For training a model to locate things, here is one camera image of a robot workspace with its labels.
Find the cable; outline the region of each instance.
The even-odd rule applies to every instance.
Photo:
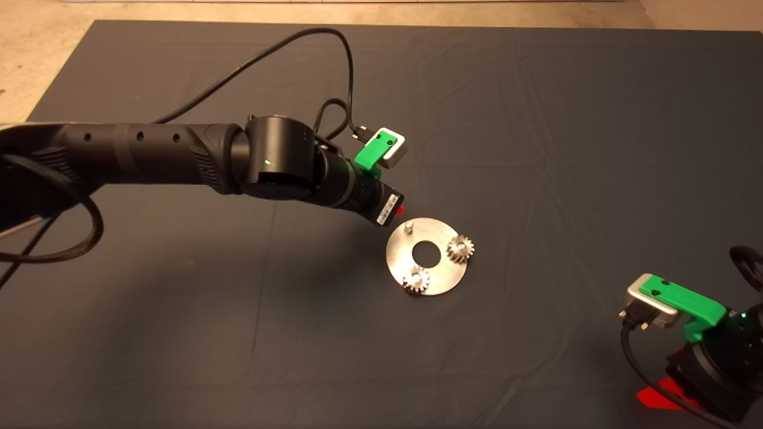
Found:
[[[641,366],[639,365],[639,363],[636,362],[636,358],[633,356],[633,351],[630,348],[630,333],[632,330],[633,329],[631,327],[629,327],[627,324],[625,324],[625,322],[623,322],[623,329],[620,331],[620,345],[623,348],[623,355],[625,355],[625,359],[628,361],[628,364],[630,364],[630,367],[633,368],[633,372],[635,372],[636,375],[639,376],[639,378],[644,383],[646,383],[652,389],[656,390],[660,395],[666,397],[670,402],[673,402],[674,404],[683,408],[685,411],[690,412],[691,414],[701,418],[707,423],[710,423],[717,427],[721,427],[723,429],[742,429],[740,426],[731,424],[728,421],[720,419],[706,411],[703,411],[697,407],[694,407],[693,405],[684,401],[682,398],[679,398],[678,396],[668,392],[665,388],[660,386],[658,383],[653,382],[651,379],[649,379],[649,377],[647,377],[646,374],[644,374],[644,372],[641,370]]]
[[[747,283],[755,290],[763,292],[763,273],[758,269],[758,264],[763,264],[763,256],[747,246],[732,247],[729,249],[729,256]]]
[[[47,230],[50,229],[50,227],[53,226],[53,223],[58,219],[60,215],[55,214],[48,218],[47,221],[43,224],[43,226],[40,228],[40,230],[37,231],[37,233],[32,237],[31,240],[29,240],[29,243],[27,243],[27,246],[21,251],[22,255],[28,255],[29,253],[32,253],[32,250],[34,250],[34,247],[37,246],[37,243],[42,240],[43,235],[47,232]],[[20,261],[16,261],[11,264],[11,266],[8,267],[7,270],[5,270],[5,273],[3,273],[2,277],[0,277],[0,289],[2,289],[3,286],[5,286],[5,283],[8,283],[8,280],[11,279],[11,277],[16,273],[16,270],[18,267],[21,266]]]
[[[61,250],[60,252],[48,253],[44,255],[30,255],[30,254],[13,254],[13,253],[0,253],[0,262],[10,263],[52,263],[65,260],[71,260],[78,256],[84,255],[89,252],[103,235],[103,218],[101,212],[98,210],[98,206],[95,205],[93,200],[89,196],[82,194],[73,185],[72,180],[64,176],[62,173],[57,172],[50,167],[44,166],[28,158],[16,155],[3,155],[2,158],[10,164],[26,169],[27,171],[38,175],[40,178],[46,180],[49,184],[64,191],[74,198],[77,202],[85,206],[90,217],[92,219],[92,229],[90,234],[85,237],[84,240],[71,246],[69,249]]]
[[[349,125],[350,129],[353,130],[353,132],[356,131],[356,127],[353,124],[353,85],[355,81],[355,71],[354,71],[354,64],[353,64],[353,52],[349,48],[349,43],[347,42],[347,39],[344,37],[344,34],[339,32],[338,30],[335,30],[333,28],[328,27],[316,27],[316,28],[308,28],[307,30],[298,31],[294,34],[292,34],[289,37],[286,37],[284,40],[281,40],[280,42],[272,45],[271,47],[265,49],[264,51],[256,54],[255,56],[249,58],[246,62],[241,64],[240,66],[236,67],[232,72],[228,73],[225,77],[218,80],[212,86],[202,91],[199,95],[196,95],[194,98],[192,98],[190,101],[186,102],[184,105],[181,105],[174,111],[171,111],[167,115],[162,116],[161,118],[155,120],[154,124],[166,124],[167,122],[170,122],[173,119],[176,119],[178,116],[183,115],[187,111],[191,110],[192,108],[196,107],[199,103],[203,102],[207,97],[214,94],[218,89],[222,88],[223,85],[228,83],[231,79],[238,76],[241,72],[248,69],[250,66],[252,66],[254,63],[259,62],[260,60],[266,58],[271,53],[274,53],[277,50],[280,50],[284,46],[288,45],[289,43],[302,38],[304,36],[308,36],[311,34],[333,34],[334,36],[337,36],[341,41],[342,45],[344,46],[344,51],[347,55],[347,71],[348,71],[348,79],[347,79],[347,124]]]
[[[344,37],[344,34],[339,32],[338,30],[335,30],[333,28],[328,28],[328,27],[308,28],[307,30],[298,31],[297,33],[294,33],[291,36],[286,37],[284,40],[281,40],[280,42],[256,54],[252,58],[249,58],[246,62],[238,66],[236,69],[234,69],[230,73],[228,73],[222,79],[219,79],[217,82],[212,84],[212,86],[205,89],[200,94],[196,95],[190,101],[179,106],[177,109],[175,109],[174,111],[171,111],[167,115],[164,115],[161,118],[158,118],[155,121],[153,121],[153,124],[165,124],[169,121],[172,121],[173,119],[178,118],[180,115],[183,115],[184,113],[193,109],[195,106],[199,105],[199,103],[203,102],[210,95],[214,94],[218,89],[222,88],[230,80],[232,80],[234,77],[241,74],[244,70],[248,69],[253,64],[259,62],[260,60],[265,59],[270,54],[282,49],[284,46],[288,45],[289,43],[311,34],[332,34],[338,37],[341,40],[345,50],[345,54],[347,57],[347,71],[348,71],[347,101],[345,102],[341,100],[340,98],[330,98],[329,100],[326,100],[323,103],[323,105],[320,107],[320,110],[318,111],[318,115],[315,119],[314,131],[317,133],[318,130],[320,129],[320,123],[321,123],[321,120],[323,119],[324,111],[326,110],[326,108],[328,108],[328,106],[330,105],[337,105],[344,110],[345,118],[337,128],[335,128],[326,136],[326,138],[328,140],[335,138],[342,131],[344,131],[344,129],[347,128],[348,126],[353,132],[357,132],[358,128],[353,124],[353,87],[355,82],[353,52],[350,49],[349,42]],[[59,262],[63,260],[70,260],[70,259],[76,258],[78,256],[81,256],[89,252],[97,244],[97,242],[101,239],[101,236],[103,235],[103,219],[101,217],[100,211],[98,210],[98,206],[87,195],[83,195],[82,193],[77,191],[76,188],[72,185],[72,182],[69,178],[67,178],[61,173],[58,173],[56,170],[50,169],[46,166],[43,166],[42,164],[36,163],[26,158],[22,158],[20,156],[4,155],[3,158],[11,164],[24,168],[28,171],[31,171],[34,174],[37,174],[41,178],[47,180],[50,184],[56,186],[58,189],[63,190],[67,194],[71,195],[75,200],[80,202],[88,210],[88,213],[90,214],[92,218],[93,228],[90,234],[82,242],[76,244],[73,247],[70,247],[67,250],[63,250],[61,252],[56,252],[56,253],[50,253],[47,255],[30,255],[31,251],[34,249],[37,243],[42,239],[42,236],[48,231],[50,226],[52,226],[53,222],[57,219],[58,215],[52,217],[37,232],[35,237],[33,237],[33,239],[29,242],[29,244],[27,244],[27,246],[24,248],[24,250],[20,254],[17,255],[13,253],[0,253],[0,262],[13,263],[13,265],[8,267],[8,269],[5,271],[2,278],[0,279],[0,287],[2,287],[5,283],[7,283],[8,280],[11,278],[11,276],[13,276],[15,271],[18,269],[19,264],[21,263],[52,263],[52,262]]]
[[[344,100],[342,100],[341,98],[329,98],[323,103],[323,105],[321,105],[320,109],[318,109],[318,115],[315,117],[315,124],[313,125],[313,132],[315,134],[318,134],[318,130],[320,130],[320,122],[324,118],[324,112],[326,111],[326,108],[331,105],[339,106],[342,108],[342,110],[344,110],[344,120],[342,121],[341,124],[339,124],[339,126],[334,128],[333,131],[326,134],[325,138],[327,140],[332,140],[333,138],[341,134],[341,132],[344,131],[345,128],[347,128],[347,124],[349,123],[349,108],[347,107],[347,104],[344,102]]]

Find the black tablecloth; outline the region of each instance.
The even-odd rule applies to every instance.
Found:
[[[151,121],[299,28],[98,21],[31,120]],[[763,35],[341,29],[356,122],[407,138],[404,217],[476,244],[461,284],[404,293],[391,230],[349,212],[107,185],[98,247],[0,292],[0,427],[705,427],[637,402],[617,313],[644,272],[757,302],[726,252],[763,248]],[[182,121],[311,123],[346,79],[338,40],[306,38]],[[658,378],[681,341],[634,347]]]

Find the circular metal disk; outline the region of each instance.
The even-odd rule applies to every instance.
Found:
[[[406,225],[413,222],[410,233]],[[456,287],[466,273],[466,263],[454,263],[448,258],[448,243],[459,235],[448,224],[432,218],[415,218],[403,222],[387,241],[387,266],[395,281],[403,284],[403,277],[416,266],[414,247],[423,242],[431,241],[439,249],[439,262],[432,268],[427,268],[430,275],[429,287],[421,295],[440,295]]]

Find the gear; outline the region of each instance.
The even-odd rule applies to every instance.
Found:
[[[448,243],[448,258],[455,263],[466,262],[474,252],[474,243],[465,235],[456,236]]]
[[[429,271],[418,265],[414,265],[410,272],[403,276],[403,287],[405,290],[416,295],[421,295],[429,287]]]

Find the red base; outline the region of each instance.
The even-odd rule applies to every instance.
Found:
[[[672,378],[665,377],[664,379],[660,380],[658,384],[663,389],[683,399],[684,401],[693,405],[694,407],[702,409],[702,407],[700,407],[697,401],[694,401],[693,399],[688,398],[684,395],[684,390],[678,384],[676,384],[675,380],[673,380]],[[660,395],[659,392],[652,389],[651,387],[648,387],[636,393],[636,397],[641,401],[642,404],[646,405],[649,408],[660,408],[663,410],[680,410],[681,409],[681,407],[671,402],[670,399],[664,397],[663,395]]]

